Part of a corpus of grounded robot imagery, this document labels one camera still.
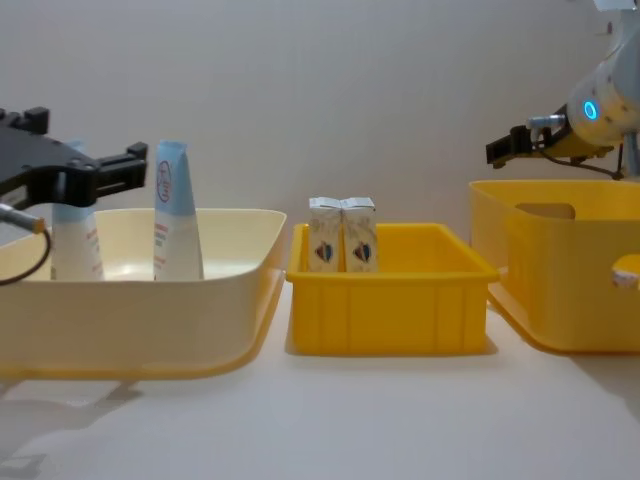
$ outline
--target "milk carton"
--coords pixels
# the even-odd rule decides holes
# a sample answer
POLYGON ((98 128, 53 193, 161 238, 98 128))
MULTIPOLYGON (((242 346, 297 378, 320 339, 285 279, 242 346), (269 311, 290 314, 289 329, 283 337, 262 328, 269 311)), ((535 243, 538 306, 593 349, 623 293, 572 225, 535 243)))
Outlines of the milk carton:
POLYGON ((377 272, 378 237, 373 201, 355 197, 342 200, 340 204, 347 272, 377 272))
POLYGON ((612 281, 616 287, 638 290, 640 286, 640 275, 624 270, 614 270, 612 281))
POLYGON ((327 197, 309 199, 308 271, 337 272, 340 266, 340 200, 327 197))

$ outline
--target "yellow plastic bin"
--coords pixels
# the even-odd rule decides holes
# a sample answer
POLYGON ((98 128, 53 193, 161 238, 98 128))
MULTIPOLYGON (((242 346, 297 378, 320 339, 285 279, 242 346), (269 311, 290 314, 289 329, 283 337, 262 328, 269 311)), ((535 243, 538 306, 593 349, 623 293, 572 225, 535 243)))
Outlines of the yellow plastic bin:
POLYGON ((378 225, 379 273, 307 271, 308 227, 297 225, 287 280, 290 339, 317 355, 469 354, 485 350, 492 269, 448 228, 378 225))
POLYGON ((472 245, 498 268, 492 299, 534 344, 640 352, 640 185, 613 181, 471 184, 472 245))

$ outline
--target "white wall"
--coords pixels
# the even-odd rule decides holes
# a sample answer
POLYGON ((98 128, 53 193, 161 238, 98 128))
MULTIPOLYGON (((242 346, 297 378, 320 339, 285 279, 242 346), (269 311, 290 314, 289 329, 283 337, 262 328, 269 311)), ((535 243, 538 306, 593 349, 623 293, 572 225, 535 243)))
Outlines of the white wall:
POLYGON ((94 155, 188 142, 201 207, 370 195, 466 236, 470 180, 591 175, 484 146, 564 103, 605 24, 591 0, 0 0, 0 105, 94 155))

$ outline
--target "white table surface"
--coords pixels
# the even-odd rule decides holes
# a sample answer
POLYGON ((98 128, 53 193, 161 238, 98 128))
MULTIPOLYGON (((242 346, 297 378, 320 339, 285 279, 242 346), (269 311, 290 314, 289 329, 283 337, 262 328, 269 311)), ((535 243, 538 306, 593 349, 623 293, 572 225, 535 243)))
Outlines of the white table surface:
POLYGON ((493 355, 284 351, 195 381, 0 390, 1 479, 637 479, 640 358, 541 353, 492 311, 493 355))

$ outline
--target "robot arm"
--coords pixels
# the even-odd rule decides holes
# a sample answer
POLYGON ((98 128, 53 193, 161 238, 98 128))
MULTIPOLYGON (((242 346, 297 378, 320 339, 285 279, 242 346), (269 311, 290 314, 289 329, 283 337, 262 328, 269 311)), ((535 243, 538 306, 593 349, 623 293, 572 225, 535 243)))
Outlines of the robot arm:
POLYGON ((93 205, 99 197, 144 186, 147 145, 93 159, 44 136, 49 111, 0 109, 0 203, 22 210, 39 203, 93 205))
POLYGON ((513 158, 537 156, 569 157, 568 164, 580 166, 622 144, 628 176, 640 176, 640 12, 634 8, 620 13, 607 56, 578 83, 566 105, 553 115, 529 118, 526 125, 487 145, 489 164, 501 168, 513 158))

